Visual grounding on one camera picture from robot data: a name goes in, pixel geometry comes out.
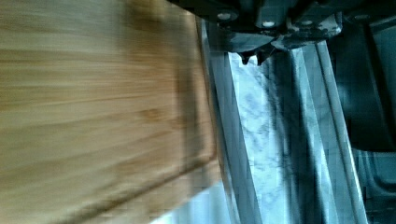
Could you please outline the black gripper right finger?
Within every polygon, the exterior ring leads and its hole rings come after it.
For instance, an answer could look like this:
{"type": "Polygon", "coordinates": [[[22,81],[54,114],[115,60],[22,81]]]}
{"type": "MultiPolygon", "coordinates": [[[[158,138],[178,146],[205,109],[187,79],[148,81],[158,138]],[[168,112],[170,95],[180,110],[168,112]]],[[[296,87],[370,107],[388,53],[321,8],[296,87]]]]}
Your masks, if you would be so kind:
{"type": "Polygon", "coordinates": [[[258,34],[259,46],[255,48],[257,65],[261,65],[269,57],[281,51],[297,49],[309,44],[315,44],[324,39],[321,33],[295,32],[280,35],[258,34]]]}

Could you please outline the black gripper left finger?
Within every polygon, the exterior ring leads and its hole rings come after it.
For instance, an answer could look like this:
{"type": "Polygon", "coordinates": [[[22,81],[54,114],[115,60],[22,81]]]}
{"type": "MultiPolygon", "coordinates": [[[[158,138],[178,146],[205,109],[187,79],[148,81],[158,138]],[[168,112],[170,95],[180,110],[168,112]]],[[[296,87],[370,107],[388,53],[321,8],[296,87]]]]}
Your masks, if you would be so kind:
{"type": "Polygon", "coordinates": [[[217,50],[237,53],[241,58],[242,64],[247,65],[249,59],[255,56],[255,48],[259,46],[257,35],[216,27],[214,29],[214,46],[217,50]]]}

